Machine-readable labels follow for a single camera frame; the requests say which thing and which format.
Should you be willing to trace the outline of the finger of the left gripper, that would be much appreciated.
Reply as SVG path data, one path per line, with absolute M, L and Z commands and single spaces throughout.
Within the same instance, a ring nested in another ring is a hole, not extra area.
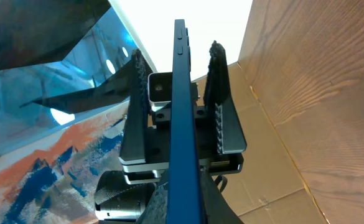
M 226 52 L 220 43 L 214 41 L 209 53 L 203 102 L 212 122 L 217 152 L 242 153 L 247 144 L 231 95 Z
M 145 162 L 147 115 L 149 113 L 146 62 L 139 49 L 133 51 L 131 62 L 131 95 L 119 153 L 119 159 L 123 165 Z

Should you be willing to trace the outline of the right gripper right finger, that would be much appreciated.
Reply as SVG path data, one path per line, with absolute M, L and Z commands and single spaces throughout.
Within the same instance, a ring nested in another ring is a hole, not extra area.
M 208 224 L 243 224 L 238 215 L 229 207 L 222 192 L 228 179 L 218 175 L 213 180 L 208 169 L 201 168 L 201 187 Z

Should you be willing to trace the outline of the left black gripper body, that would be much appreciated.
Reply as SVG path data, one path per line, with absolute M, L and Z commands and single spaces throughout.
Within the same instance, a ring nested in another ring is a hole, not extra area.
M 233 108 L 219 108 L 215 116 L 195 106 L 194 125 L 172 131 L 170 109 L 147 115 L 133 112 L 124 126 L 119 160 L 127 184 L 157 182 L 169 170 L 194 174 L 205 167 L 210 175 L 233 174 L 243 166 L 244 134 Z

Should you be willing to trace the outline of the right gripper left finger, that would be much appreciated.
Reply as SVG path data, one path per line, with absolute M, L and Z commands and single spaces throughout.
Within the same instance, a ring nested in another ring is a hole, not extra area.
M 161 180 L 137 224 L 165 224 L 167 216 L 168 181 Z

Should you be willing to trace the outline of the blue screen Samsung smartphone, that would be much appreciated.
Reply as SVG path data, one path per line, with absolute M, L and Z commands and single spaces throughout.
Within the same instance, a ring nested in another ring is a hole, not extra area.
M 205 222 L 185 21 L 174 24 L 167 223 Z

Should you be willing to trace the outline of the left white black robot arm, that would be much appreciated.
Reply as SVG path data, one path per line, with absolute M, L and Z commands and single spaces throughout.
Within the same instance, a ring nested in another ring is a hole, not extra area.
M 223 46 L 210 48 L 203 105 L 186 68 L 177 62 L 134 85 L 119 155 L 124 169 L 102 174 L 95 192 L 101 222 L 240 222 L 222 196 L 246 150 Z

